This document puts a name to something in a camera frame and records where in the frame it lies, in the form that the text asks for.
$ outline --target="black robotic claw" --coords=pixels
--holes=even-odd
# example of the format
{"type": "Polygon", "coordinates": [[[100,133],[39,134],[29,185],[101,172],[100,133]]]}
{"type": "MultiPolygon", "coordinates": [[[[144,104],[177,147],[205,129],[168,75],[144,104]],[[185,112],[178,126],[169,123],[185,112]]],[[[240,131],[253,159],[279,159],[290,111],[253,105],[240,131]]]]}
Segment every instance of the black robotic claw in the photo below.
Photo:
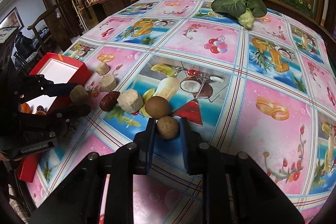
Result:
{"type": "Polygon", "coordinates": [[[221,153],[191,131],[186,118],[180,120],[180,136],[188,174],[203,175],[203,224],[280,224],[284,219],[304,224],[300,212],[247,153],[221,153]]]}
{"type": "MultiPolygon", "coordinates": [[[[97,223],[105,177],[110,174],[105,223],[133,223],[133,175],[146,175],[152,163],[156,124],[115,153],[88,154],[35,211],[30,224],[97,223]]],[[[283,223],[304,220],[283,192],[248,154],[221,153],[180,120],[184,164],[190,175],[203,175],[203,224],[283,223]]]]}
{"type": "Polygon", "coordinates": [[[115,153],[89,153],[36,210],[30,224],[97,224],[105,178],[110,174],[105,223],[133,223],[133,175],[152,164],[155,120],[115,153]]]}

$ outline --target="printed tablecloth pattern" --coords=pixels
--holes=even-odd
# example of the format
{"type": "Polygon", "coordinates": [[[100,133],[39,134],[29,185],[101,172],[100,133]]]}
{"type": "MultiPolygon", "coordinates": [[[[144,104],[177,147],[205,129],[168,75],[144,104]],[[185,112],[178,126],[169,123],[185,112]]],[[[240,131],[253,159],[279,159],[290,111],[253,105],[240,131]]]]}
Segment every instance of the printed tablecloth pattern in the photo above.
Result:
{"type": "MultiPolygon", "coordinates": [[[[115,90],[165,97],[172,115],[187,117],[206,142],[246,151],[308,223],[336,184],[336,79],[324,41],[273,10],[245,30],[214,13],[212,1],[140,0],[64,55],[91,71],[107,62],[115,90]]],[[[44,153],[28,184],[37,206],[89,152],[112,153],[146,127],[144,109],[100,109],[100,78],[93,73],[85,85],[92,112],[44,153]]],[[[134,176],[134,222],[200,223],[202,180],[185,173],[180,139],[157,138],[154,153],[149,175],[134,176]]]]}

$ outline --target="brown ball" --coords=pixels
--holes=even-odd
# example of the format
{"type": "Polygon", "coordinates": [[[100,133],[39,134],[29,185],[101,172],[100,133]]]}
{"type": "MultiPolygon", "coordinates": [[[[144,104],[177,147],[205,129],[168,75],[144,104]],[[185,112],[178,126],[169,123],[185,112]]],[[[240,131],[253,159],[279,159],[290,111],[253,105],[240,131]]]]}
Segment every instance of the brown ball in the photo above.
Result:
{"type": "Polygon", "coordinates": [[[170,116],[160,118],[156,127],[157,134],[164,140],[171,140],[179,134],[179,122],[170,116]]]}
{"type": "Polygon", "coordinates": [[[160,119],[171,113],[169,102],[161,96],[153,96],[145,103],[145,111],[154,119],[160,119]]]}

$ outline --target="picture frame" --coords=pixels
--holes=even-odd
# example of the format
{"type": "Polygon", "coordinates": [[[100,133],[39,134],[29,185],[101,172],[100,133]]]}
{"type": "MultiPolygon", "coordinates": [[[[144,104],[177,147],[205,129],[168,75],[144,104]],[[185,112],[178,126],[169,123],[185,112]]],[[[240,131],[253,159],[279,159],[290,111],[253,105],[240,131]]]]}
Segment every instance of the picture frame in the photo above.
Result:
{"type": "Polygon", "coordinates": [[[24,27],[16,7],[1,21],[0,28],[19,27],[19,31],[24,27]]]}

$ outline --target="wall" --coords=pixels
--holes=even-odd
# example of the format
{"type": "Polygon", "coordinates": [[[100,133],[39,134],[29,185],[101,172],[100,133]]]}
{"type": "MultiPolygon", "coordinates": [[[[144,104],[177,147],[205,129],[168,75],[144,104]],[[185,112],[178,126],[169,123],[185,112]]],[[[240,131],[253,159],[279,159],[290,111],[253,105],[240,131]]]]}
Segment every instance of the wall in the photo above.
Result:
{"type": "MultiPolygon", "coordinates": [[[[13,0],[4,9],[0,11],[0,22],[7,16],[7,14],[16,7],[19,13],[24,27],[21,32],[26,37],[33,37],[34,33],[32,30],[28,31],[27,27],[31,25],[39,15],[41,15],[46,9],[42,0],[13,0]]],[[[36,25],[36,29],[40,29],[45,25],[42,20],[36,25]]]]}

